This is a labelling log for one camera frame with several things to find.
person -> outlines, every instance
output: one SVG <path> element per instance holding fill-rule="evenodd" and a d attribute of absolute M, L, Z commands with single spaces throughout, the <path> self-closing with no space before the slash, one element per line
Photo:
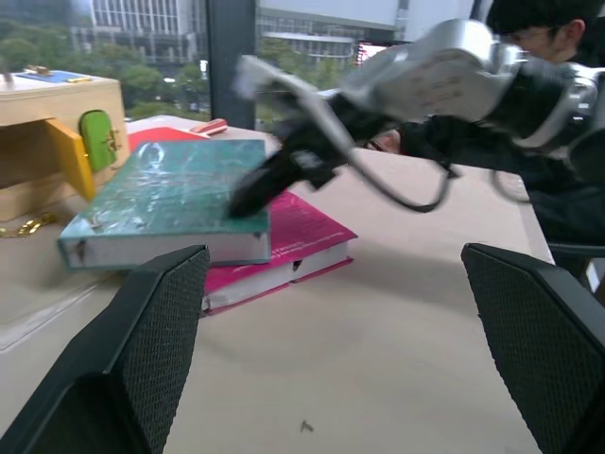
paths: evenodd
<path fill-rule="evenodd" d="M 503 41 L 535 57 L 599 67 L 597 49 L 582 37 L 604 4 L 604 0 L 494 0 L 487 25 Z M 423 157 L 428 144 L 455 164 L 516 173 L 524 180 L 548 241 L 605 245 L 605 185 L 581 182 L 564 162 L 527 156 L 504 135 L 452 117 L 433 116 L 397 131 L 398 137 L 391 132 L 371 141 L 368 148 Z M 465 131 L 464 140 L 455 142 L 460 131 Z M 581 259 L 556 255 L 555 261 L 576 276 L 582 273 Z"/>

yellow door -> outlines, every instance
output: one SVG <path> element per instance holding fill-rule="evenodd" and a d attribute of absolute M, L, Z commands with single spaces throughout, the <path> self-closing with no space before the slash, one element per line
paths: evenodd
<path fill-rule="evenodd" d="M 95 196 L 95 182 L 82 137 L 56 118 L 45 120 L 45 123 L 57 150 L 65 179 L 82 198 L 91 201 Z"/>

teal book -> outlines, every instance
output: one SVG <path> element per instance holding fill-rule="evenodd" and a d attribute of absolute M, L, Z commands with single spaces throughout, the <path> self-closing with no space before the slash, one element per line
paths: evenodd
<path fill-rule="evenodd" d="M 266 157 L 262 140 L 145 143 L 63 230 L 72 270 L 131 270 L 187 246 L 213 265 L 267 263 L 269 214 L 226 216 L 235 184 Z"/>

pink book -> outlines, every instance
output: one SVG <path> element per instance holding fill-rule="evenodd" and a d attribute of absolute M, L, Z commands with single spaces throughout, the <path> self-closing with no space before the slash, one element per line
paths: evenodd
<path fill-rule="evenodd" d="M 206 313 L 239 306 L 293 282 L 352 261 L 348 242 L 357 235 L 289 192 L 271 207 L 271 261 L 213 268 L 206 279 Z"/>

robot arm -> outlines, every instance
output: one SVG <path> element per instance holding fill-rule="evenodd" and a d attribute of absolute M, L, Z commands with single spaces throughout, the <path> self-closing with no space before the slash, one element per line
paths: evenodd
<path fill-rule="evenodd" d="M 393 124 L 429 115 L 502 131 L 519 147 L 568 160 L 581 178 L 605 183 L 605 96 L 598 90 L 603 71 L 533 59 L 498 42 L 481 23 L 460 20 L 438 25 L 414 44 L 380 52 L 329 99 L 300 79 L 243 57 L 237 82 L 242 96 L 262 101 L 260 94 L 269 93 L 293 120 L 282 148 L 238 186 L 230 214 L 253 214 L 297 181 L 319 189 L 345 164 L 396 200 L 350 151 Z M 436 206 L 398 202 L 420 212 Z"/>

